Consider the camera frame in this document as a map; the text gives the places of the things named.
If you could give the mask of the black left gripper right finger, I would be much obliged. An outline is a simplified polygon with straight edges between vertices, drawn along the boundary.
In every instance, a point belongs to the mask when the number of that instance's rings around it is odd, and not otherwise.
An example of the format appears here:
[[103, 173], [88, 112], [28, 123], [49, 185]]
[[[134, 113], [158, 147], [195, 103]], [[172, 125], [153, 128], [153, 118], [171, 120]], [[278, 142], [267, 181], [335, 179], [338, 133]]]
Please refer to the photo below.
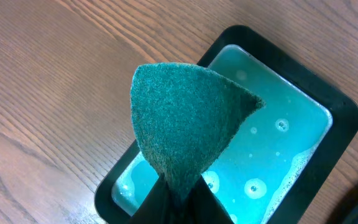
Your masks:
[[191, 223], [233, 224], [229, 214], [202, 177], [191, 191]]

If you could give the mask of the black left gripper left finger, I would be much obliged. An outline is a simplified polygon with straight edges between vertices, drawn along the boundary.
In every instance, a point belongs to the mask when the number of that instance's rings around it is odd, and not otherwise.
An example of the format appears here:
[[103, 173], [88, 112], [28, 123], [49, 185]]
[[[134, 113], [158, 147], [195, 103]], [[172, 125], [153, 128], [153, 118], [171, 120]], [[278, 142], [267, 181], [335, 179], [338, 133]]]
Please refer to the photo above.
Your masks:
[[161, 175], [127, 224], [168, 223], [170, 223], [170, 191], [164, 175]]

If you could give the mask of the green scouring pad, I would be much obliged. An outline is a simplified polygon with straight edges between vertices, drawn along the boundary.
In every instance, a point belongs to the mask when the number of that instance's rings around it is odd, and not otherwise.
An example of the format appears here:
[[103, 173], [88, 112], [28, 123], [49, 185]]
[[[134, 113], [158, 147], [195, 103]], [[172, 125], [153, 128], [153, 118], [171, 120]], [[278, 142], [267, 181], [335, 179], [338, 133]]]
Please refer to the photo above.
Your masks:
[[179, 202], [264, 104], [236, 82], [188, 63], [144, 64], [132, 79], [135, 138]]

